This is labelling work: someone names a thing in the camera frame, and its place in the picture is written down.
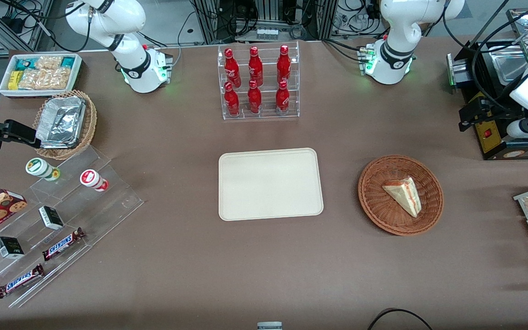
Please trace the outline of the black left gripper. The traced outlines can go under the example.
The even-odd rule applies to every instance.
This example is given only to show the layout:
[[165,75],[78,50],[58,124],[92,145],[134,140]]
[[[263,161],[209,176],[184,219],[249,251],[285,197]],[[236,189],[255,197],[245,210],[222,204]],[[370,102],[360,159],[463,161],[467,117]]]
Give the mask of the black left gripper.
[[500,102],[501,107],[490,99],[484,98],[482,106],[464,106],[459,110],[459,131],[482,123],[482,133],[507,133],[509,124],[523,117],[523,108],[511,100]]

